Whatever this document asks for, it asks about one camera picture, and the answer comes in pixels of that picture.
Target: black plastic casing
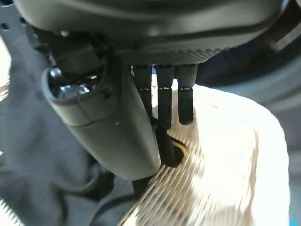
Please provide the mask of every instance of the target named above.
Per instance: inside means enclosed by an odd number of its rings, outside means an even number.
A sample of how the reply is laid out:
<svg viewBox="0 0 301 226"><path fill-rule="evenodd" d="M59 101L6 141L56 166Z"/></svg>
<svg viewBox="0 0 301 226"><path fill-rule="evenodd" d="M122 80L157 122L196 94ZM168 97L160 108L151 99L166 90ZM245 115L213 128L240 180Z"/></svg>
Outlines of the black plastic casing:
<svg viewBox="0 0 301 226"><path fill-rule="evenodd" d="M269 28L288 0L15 0L33 26L104 34L129 64L198 64Z"/></svg>
<svg viewBox="0 0 301 226"><path fill-rule="evenodd" d="M91 92L74 98L56 98L49 77L47 70L42 78L45 97L78 141L108 171L126 180L157 173L161 162L156 138L125 66L121 71L115 64L107 76L110 82L100 81ZM104 98L103 89L108 86L112 93Z"/></svg>

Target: gray fabric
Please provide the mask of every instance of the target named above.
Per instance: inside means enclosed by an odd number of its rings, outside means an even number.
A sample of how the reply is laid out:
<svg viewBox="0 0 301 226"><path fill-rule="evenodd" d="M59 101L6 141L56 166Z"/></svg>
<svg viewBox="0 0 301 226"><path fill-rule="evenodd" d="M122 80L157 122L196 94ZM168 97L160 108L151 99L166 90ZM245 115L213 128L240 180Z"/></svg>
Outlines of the gray fabric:
<svg viewBox="0 0 301 226"><path fill-rule="evenodd" d="M0 198L29 226L116 225L131 206L132 183L106 172L43 97L47 58L25 36L8 49L13 61L9 95L0 103Z"/></svg>

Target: white ribbed surface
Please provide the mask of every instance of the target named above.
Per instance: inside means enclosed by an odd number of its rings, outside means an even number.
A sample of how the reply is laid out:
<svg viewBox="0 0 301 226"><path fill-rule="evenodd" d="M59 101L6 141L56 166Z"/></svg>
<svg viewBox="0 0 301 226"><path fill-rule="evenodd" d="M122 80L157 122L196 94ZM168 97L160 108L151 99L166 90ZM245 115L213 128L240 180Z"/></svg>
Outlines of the white ribbed surface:
<svg viewBox="0 0 301 226"><path fill-rule="evenodd" d="M194 123L181 125L174 91L169 134L189 154L180 167L161 168L121 224L288 225L288 156L276 118L251 100L200 86L194 103Z"/></svg>

